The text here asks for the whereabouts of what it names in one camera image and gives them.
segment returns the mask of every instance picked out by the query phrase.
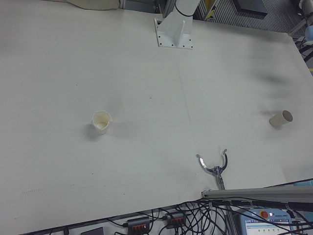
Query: black cable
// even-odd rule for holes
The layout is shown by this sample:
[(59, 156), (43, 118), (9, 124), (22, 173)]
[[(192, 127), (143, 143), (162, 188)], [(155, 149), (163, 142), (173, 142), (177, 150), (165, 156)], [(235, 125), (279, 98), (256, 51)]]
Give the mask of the black cable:
[(115, 232), (114, 235), (116, 234), (119, 234), (119, 235), (127, 235), (127, 234), (122, 234), (122, 233), (119, 233), (119, 232)]
[(286, 234), (293, 234), (293, 233), (299, 234), (300, 232), (303, 232), (303, 231), (306, 231), (306, 230), (313, 230), (313, 228), (309, 227), (309, 228), (303, 228), (303, 229), (296, 229), (296, 230), (293, 230), (293, 231), (290, 231), (290, 232), (286, 232), (286, 233), (281, 233), (281, 234), (278, 234), (278, 235), (286, 235)]
[(158, 235), (161, 235), (161, 232), (166, 228), (166, 225), (160, 229), (160, 231), (158, 232)]
[(307, 222), (310, 227), (313, 228), (313, 222), (308, 221), (308, 220), (306, 219), (306, 217), (304, 217), (304, 216), (303, 216), (302, 214), (300, 214), (299, 212), (297, 212), (297, 211), (293, 211), (293, 212), (295, 212), (295, 213), (296, 213), (298, 216), (300, 216), (305, 222)]
[(106, 219), (107, 221), (109, 221), (109, 222), (111, 222), (111, 223), (113, 223), (113, 224), (115, 224), (115, 225), (117, 225), (117, 226), (120, 226), (120, 227), (125, 227), (123, 224), (118, 224), (118, 223), (116, 223), (116, 222), (114, 222), (114, 221), (112, 221), (112, 220), (110, 220), (110, 219)]
[(214, 220), (215, 223), (216, 223), (216, 219), (217, 219), (217, 209), (215, 211), (215, 220)]
[(238, 213), (238, 214), (241, 214), (241, 215), (243, 215), (243, 216), (245, 216), (245, 217), (248, 217), (248, 218), (257, 220), (257, 221), (259, 221), (259, 222), (271, 224), (271, 225), (274, 225), (274, 226), (276, 226), (276, 227), (278, 227), (278, 228), (280, 228), (280, 229), (282, 229), (282, 230), (291, 232), (290, 230), (281, 227), (281, 226), (289, 226), (289, 224), (273, 223), (273, 222), (267, 221), (267, 220), (265, 220), (265, 219), (263, 219), (263, 218), (262, 218), (262, 219), (257, 219), (257, 218), (254, 218), (254, 217), (252, 217), (252, 216), (249, 216), (249, 215), (247, 215), (247, 214), (240, 213), (240, 212), (238, 212), (238, 211), (229, 210), (229, 209), (220, 208), (220, 207), (218, 207), (218, 208), (221, 209), (221, 210), (225, 210), (225, 211), (230, 211), (230, 212)]
[[(252, 214), (254, 214), (254, 215), (256, 215), (257, 217), (259, 217), (261, 220), (262, 220), (262, 222), (264, 222), (264, 223), (270, 223), (270, 224), (273, 224), (273, 225), (281, 225), (281, 226), (286, 226), (286, 225), (288, 225), (288, 226), (295, 226), (295, 224), (293, 224), (293, 223), (287, 223), (287, 224), (280, 224), (280, 223), (272, 223), (272, 222), (269, 222), (269, 221), (267, 221), (267, 220), (265, 220), (264, 218), (262, 218), (262, 217), (260, 217), (258, 214), (256, 214), (256, 213), (253, 213), (253, 212), (251, 212), (250, 210), (247, 210), (247, 209), (245, 209), (245, 208), (242, 208), (242, 207), (239, 207), (239, 206), (235, 206), (235, 205), (233, 205), (234, 207), (237, 207), (237, 208), (239, 208), (239, 209), (242, 209), (242, 210), (244, 210), (244, 211), (247, 211), (247, 212), (250, 212), (250, 213), (252, 213)], [(313, 222), (310, 222), (310, 221), (307, 221), (307, 223), (301, 223), (300, 225), (312, 225), (312, 223)]]
[(153, 224), (154, 224), (153, 210), (151, 210), (151, 215), (152, 215), (152, 223), (151, 223), (151, 227), (150, 227), (149, 233), (151, 232)]

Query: cable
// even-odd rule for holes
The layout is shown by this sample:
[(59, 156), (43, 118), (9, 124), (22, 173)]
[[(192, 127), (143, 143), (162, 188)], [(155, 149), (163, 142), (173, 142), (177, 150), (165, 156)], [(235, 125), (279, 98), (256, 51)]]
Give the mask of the cable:
[(308, 221), (308, 220), (307, 220), (302, 214), (300, 214), (299, 212), (297, 212), (297, 211), (293, 211), (293, 212), (295, 212), (295, 213), (296, 213), (298, 216), (300, 216), (305, 222), (307, 222), (310, 227), (313, 228), (313, 222)]
[(160, 231), (158, 232), (158, 235), (161, 235), (161, 232), (166, 228), (166, 225), (160, 229)]
[(264, 223), (267, 223), (267, 224), (271, 224), (271, 225), (274, 225), (274, 226), (276, 226), (276, 227), (278, 227), (278, 228), (280, 228), (280, 229), (282, 229), (282, 230), (291, 232), (291, 230), (288, 230), (288, 229), (286, 229), (286, 228), (281, 227), (281, 226), (289, 226), (289, 224), (273, 223), (273, 222), (269, 222), (269, 221), (267, 221), (267, 220), (265, 220), (265, 219), (263, 219), (263, 218), (262, 218), (262, 219), (257, 219), (257, 218), (251, 217), (251, 216), (249, 216), (249, 215), (247, 215), (247, 214), (240, 213), (240, 212), (238, 212), (238, 211), (228, 210), (228, 209), (225, 209), (225, 208), (220, 208), (220, 209), (225, 210), (225, 211), (231, 211), (231, 212), (234, 212), (234, 213), (238, 213), (238, 214), (244, 215), (245, 217), (248, 217), (248, 218), (251, 218), (251, 219), (260, 221), (260, 222), (264, 222)]
[(290, 231), (290, 232), (286, 232), (286, 233), (281, 233), (281, 234), (278, 234), (278, 235), (286, 235), (286, 234), (293, 234), (293, 233), (300, 234), (300, 232), (303, 232), (303, 231), (306, 231), (306, 230), (313, 230), (313, 228), (309, 227), (309, 228), (303, 228), (303, 229), (296, 229), (296, 230), (293, 230), (293, 231)]
[(127, 234), (122, 234), (122, 233), (119, 233), (119, 232), (115, 232), (114, 235), (116, 234), (119, 234), (119, 235), (127, 235)]
[(111, 223), (113, 223), (113, 224), (115, 224), (115, 225), (117, 225), (117, 226), (120, 226), (120, 227), (125, 228), (125, 225), (124, 225), (124, 224), (118, 224), (118, 223), (116, 223), (116, 222), (114, 222), (114, 221), (112, 221), (112, 220), (110, 220), (110, 219), (106, 219), (106, 220), (109, 221), (109, 222), (111, 222)]

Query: screen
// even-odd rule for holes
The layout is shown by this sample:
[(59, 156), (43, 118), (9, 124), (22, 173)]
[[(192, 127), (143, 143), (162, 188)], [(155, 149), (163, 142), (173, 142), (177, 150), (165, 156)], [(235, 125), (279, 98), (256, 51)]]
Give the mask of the screen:
[[(288, 219), (269, 219), (269, 222), (289, 224)], [(274, 225), (259, 222), (253, 219), (245, 220), (245, 224), (246, 224), (247, 235), (277, 235), (277, 234), (286, 232), (285, 230), (280, 229)], [(289, 226), (281, 226), (281, 227), (290, 230)]]

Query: wire bundle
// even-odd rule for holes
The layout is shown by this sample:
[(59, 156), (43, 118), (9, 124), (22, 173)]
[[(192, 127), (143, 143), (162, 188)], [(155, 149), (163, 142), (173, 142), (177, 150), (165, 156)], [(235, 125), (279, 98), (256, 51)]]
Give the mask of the wire bundle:
[[(149, 216), (151, 218), (150, 222), (151, 222), (151, 227), (149, 232), (151, 232), (152, 227), (154, 225), (154, 223), (157, 220), (166, 220), (167, 216), (170, 216), (171, 213), (173, 212), (180, 212), (182, 214), (185, 215), (186, 217), (186, 223), (185, 224), (181, 224), (179, 226), (176, 226), (173, 228), (173, 231), (175, 233), (175, 235), (186, 235), (187, 233), (190, 235), (208, 235), (208, 234), (214, 234), (214, 232), (218, 231), (220, 234), (223, 235), (229, 235), (229, 228), (227, 227), (226, 224), (226, 212), (231, 212), (232, 214), (239, 214), (239, 215), (244, 215), (247, 218), (251, 218), (254, 220), (257, 220), (259, 222), (262, 223), (267, 223), (267, 224), (271, 224), (276, 226), (277, 228), (280, 228), (282, 231), (284, 231), (283, 233), (280, 233), (279, 235), (287, 235), (287, 234), (297, 234), (297, 235), (303, 235), (304, 231), (307, 230), (313, 230), (313, 222), (308, 221), (302, 214), (300, 214), (298, 211), (293, 210), (292, 212), (297, 214), (299, 217), (301, 217), (303, 219), (304, 222), (300, 223), (300, 222), (294, 222), (294, 223), (274, 223), (274, 222), (270, 222), (267, 221), (266, 219), (262, 218), (261, 216), (259, 216), (256, 213), (253, 213), (251, 211), (249, 211), (249, 209), (245, 207), (241, 207), (241, 206), (234, 206), (232, 205), (231, 208), (236, 208), (238, 210), (234, 210), (234, 209), (227, 209), (224, 206), (227, 205), (226, 203), (223, 203), (221, 201), (228, 201), (230, 198), (216, 198), (216, 199), (207, 199), (207, 198), (202, 198), (196, 201), (191, 201), (191, 202), (184, 202), (181, 204), (178, 204), (176, 206), (173, 206), (170, 209), (164, 209), (164, 208), (158, 208), (158, 215), (155, 216), (154, 215), (154, 210), (151, 210), (151, 215), (146, 214), (146, 213), (142, 213), (142, 212), (138, 212), (138, 214), (142, 214), (145, 216)], [(253, 200), (255, 202), (270, 202), (270, 201), (264, 201), (264, 200), (255, 200), (255, 199), (251, 199), (251, 198), (242, 198), (243, 200), (248, 199), (248, 200)], [(242, 213), (242, 211), (249, 211), (250, 213), (252, 213), (254, 216), (251, 217), (247, 214)], [(167, 215), (166, 216), (162, 216), (160, 217), (160, 212), (166, 212)], [(121, 227), (126, 227), (126, 224), (117, 224), (114, 221), (111, 221), (108, 219), (108, 221), (114, 223), (115, 225), (121, 226)], [(293, 231), (289, 230), (286, 228), (286, 226), (294, 226), (294, 227), (302, 227), (302, 226), (309, 226), (306, 228), (301, 228), (301, 229), (295, 229)], [(159, 232), (158, 235), (162, 235), (162, 232), (164, 231), (164, 229), (167, 227), (167, 225), (165, 225), (164, 227), (162, 227)], [(119, 232), (115, 232), (114, 235), (125, 235)]]

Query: blue device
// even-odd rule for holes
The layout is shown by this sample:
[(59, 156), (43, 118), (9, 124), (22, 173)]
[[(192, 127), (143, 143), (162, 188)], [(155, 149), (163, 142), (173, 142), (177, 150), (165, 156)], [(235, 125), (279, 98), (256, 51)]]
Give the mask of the blue device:
[[(251, 209), (250, 211), (243, 212), (243, 214), (246, 214), (250, 217), (260, 219), (253, 213), (269, 222), (280, 224), (291, 223), (290, 215), (287, 212), (279, 209)], [(285, 230), (280, 229), (274, 225), (263, 223), (257, 221), (256, 219), (248, 218), (244, 215), (239, 216), (242, 235), (277, 235), (286, 232)], [(291, 230), (289, 225), (281, 227)]]

